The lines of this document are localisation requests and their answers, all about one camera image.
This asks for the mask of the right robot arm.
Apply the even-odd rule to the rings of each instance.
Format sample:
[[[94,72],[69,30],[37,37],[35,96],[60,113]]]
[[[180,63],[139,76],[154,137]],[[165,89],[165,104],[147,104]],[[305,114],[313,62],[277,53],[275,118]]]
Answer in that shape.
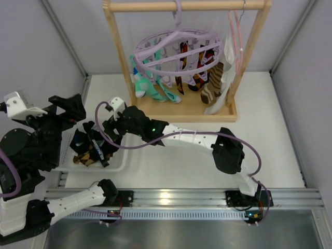
[[[101,136],[112,146],[120,148],[115,140],[126,134],[133,134],[142,139],[144,144],[136,149],[148,145],[176,146],[197,149],[213,157],[216,168],[233,176],[238,190],[228,190],[228,206],[237,207],[271,207],[273,205],[270,191],[259,181],[254,179],[262,166],[258,151],[248,142],[236,137],[229,129],[222,127],[218,132],[192,131],[177,127],[162,120],[148,118],[143,111],[135,106],[125,107],[120,112],[114,112],[103,123],[96,123]],[[247,173],[244,167],[247,146],[257,157],[258,167],[253,173]]]

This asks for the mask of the red black argyle sock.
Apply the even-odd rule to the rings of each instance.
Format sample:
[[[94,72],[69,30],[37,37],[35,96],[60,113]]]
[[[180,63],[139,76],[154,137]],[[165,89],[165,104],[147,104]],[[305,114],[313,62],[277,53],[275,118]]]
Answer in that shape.
[[[188,51],[188,45],[185,42],[180,43],[180,51],[181,53],[185,53]],[[179,69],[183,71],[186,67],[186,64],[187,64],[187,58],[186,57],[180,58]],[[175,82],[178,92],[184,95],[182,77],[181,76],[175,77]]]

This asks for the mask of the black grey sock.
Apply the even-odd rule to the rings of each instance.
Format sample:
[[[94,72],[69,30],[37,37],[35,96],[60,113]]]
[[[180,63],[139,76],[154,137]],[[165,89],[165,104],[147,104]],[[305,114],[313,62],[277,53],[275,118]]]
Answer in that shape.
[[[105,168],[109,165],[108,161],[113,156],[115,150],[105,141],[98,131],[94,121],[84,122],[82,127],[77,128],[70,143],[70,148],[79,154],[83,154],[92,145],[99,157],[99,161]]]

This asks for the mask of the purple round clip hanger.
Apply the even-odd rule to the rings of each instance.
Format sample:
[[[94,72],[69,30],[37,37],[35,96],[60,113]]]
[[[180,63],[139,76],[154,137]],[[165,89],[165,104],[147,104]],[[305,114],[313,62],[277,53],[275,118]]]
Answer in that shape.
[[[211,69],[219,62],[224,45],[217,33],[200,29],[181,28],[182,7],[180,1],[175,1],[177,11],[173,12],[175,28],[161,31],[145,37],[135,47],[133,56],[137,70],[151,80],[160,75],[161,81],[167,86],[171,79],[181,76],[182,82],[195,85],[193,76]],[[188,51],[181,53],[180,43],[188,45]],[[213,62],[197,68],[200,52],[213,49]],[[161,59],[154,59],[154,53],[161,50]],[[179,69],[180,58],[186,57],[187,64],[183,71]]]

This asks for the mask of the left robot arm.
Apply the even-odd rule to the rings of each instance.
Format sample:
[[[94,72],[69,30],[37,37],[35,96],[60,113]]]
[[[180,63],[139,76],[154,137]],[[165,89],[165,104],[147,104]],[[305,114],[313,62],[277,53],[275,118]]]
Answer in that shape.
[[[62,218],[91,206],[109,206],[118,190],[109,179],[57,200],[33,199],[43,171],[59,166],[62,133],[86,117],[80,94],[52,96],[50,105],[35,107],[24,94],[4,97],[1,112],[23,125],[1,139],[1,245],[26,240],[48,230]]]

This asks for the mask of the brown striped sock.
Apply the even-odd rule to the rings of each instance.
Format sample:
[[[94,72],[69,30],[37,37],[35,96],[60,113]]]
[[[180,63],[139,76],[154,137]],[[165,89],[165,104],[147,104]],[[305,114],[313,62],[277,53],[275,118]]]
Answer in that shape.
[[[204,86],[200,93],[201,101],[204,104],[213,104],[221,96],[221,78],[223,75],[224,64],[218,62],[211,68],[209,82]]]

